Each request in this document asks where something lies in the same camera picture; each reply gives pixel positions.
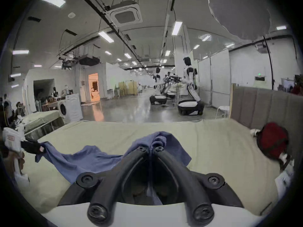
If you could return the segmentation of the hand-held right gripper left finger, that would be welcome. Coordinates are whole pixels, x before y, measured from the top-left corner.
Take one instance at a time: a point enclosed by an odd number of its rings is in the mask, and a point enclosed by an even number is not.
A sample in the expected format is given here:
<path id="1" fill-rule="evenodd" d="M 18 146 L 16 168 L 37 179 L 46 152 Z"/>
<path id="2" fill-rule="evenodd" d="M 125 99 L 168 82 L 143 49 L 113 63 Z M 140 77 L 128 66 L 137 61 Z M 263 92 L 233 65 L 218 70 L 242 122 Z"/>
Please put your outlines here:
<path id="1" fill-rule="evenodd" d="M 148 147 L 139 146 L 111 170 L 79 174 L 60 199 L 58 206 L 89 203 L 87 217 L 91 222 L 109 222 L 123 181 L 132 169 L 145 161 L 148 153 Z"/>

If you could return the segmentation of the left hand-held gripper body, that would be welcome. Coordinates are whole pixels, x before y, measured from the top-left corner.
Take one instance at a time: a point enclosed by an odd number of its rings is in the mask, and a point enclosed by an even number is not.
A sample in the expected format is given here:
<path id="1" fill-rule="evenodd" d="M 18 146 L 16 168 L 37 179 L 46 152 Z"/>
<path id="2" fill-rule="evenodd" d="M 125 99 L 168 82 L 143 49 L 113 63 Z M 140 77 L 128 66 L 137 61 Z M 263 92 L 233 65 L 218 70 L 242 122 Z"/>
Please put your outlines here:
<path id="1" fill-rule="evenodd" d="M 25 139 L 23 128 L 21 129 L 21 132 L 19 132 L 12 128 L 5 127 L 2 132 L 2 139 L 8 151 L 15 151 L 20 153 L 20 155 L 21 152 L 25 152 L 25 150 L 21 148 L 21 141 L 24 141 Z M 29 186 L 29 177 L 27 174 L 22 173 L 22 170 L 19 169 L 17 160 L 15 160 L 14 165 L 15 172 L 12 179 L 16 182 L 17 186 Z"/>

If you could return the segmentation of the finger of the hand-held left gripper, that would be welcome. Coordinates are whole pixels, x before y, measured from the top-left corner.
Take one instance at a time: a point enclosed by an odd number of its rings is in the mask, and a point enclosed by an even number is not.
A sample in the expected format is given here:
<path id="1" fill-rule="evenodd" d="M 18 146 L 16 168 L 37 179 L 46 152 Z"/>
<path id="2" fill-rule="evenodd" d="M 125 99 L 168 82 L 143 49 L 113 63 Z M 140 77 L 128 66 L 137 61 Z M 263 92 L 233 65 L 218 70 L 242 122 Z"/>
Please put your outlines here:
<path id="1" fill-rule="evenodd" d="M 46 152 L 45 147 L 37 141 L 21 141 L 21 148 L 30 154 L 43 154 Z"/>

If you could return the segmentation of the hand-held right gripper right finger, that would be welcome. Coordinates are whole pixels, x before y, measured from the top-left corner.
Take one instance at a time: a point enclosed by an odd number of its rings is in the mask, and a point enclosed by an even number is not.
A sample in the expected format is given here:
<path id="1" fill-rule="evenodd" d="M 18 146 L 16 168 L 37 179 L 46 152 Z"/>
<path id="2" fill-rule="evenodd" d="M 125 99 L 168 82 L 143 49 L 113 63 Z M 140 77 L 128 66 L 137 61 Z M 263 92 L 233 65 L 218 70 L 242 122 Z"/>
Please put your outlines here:
<path id="1" fill-rule="evenodd" d="M 189 224 L 210 224 L 215 217 L 212 204 L 244 208 L 223 176 L 190 171 L 161 146 L 154 149 L 153 155 L 168 170 L 181 191 Z"/>

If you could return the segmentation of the person's left hand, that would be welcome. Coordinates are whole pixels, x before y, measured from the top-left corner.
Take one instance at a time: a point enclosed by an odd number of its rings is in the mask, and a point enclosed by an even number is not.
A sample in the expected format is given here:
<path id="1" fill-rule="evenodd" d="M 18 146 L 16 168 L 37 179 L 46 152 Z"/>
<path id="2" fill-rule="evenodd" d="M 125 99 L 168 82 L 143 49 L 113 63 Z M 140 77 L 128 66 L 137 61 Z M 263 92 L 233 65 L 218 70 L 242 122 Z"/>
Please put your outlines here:
<path id="1" fill-rule="evenodd" d="M 15 152 L 15 151 L 8 151 L 8 154 L 7 156 L 3 157 L 3 162 L 4 162 L 4 166 L 6 168 L 6 171 L 8 173 L 8 175 L 10 177 L 13 177 L 14 176 L 14 172 L 15 172 L 15 165 L 14 165 L 14 162 L 15 160 L 17 160 L 17 163 L 18 163 L 18 167 L 20 170 L 23 169 L 23 165 L 24 165 L 24 153 L 21 152 L 21 155 L 20 153 L 18 152 Z"/>

